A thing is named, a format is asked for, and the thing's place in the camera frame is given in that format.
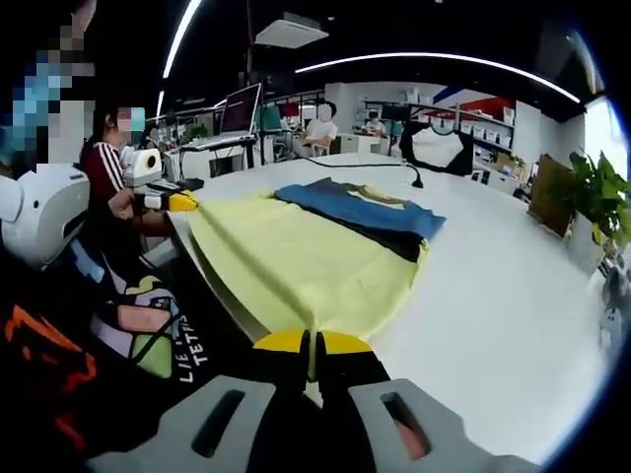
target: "potted plant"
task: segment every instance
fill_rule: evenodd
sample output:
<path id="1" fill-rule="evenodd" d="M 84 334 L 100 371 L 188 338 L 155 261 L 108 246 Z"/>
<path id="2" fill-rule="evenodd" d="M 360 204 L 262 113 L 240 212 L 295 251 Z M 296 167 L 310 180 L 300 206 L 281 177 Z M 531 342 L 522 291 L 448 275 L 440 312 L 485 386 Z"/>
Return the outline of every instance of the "potted plant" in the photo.
<path id="1" fill-rule="evenodd" d="M 574 190 L 568 197 L 574 222 L 568 238 L 573 258 L 587 272 L 593 273 L 604 255 L 607 238 L 618 245 L 631 236 L 631 221 L 624 195 L 631 185 L 613 170 L 604 153 L 596 165 L 588 155 L 572 153 Z"/>

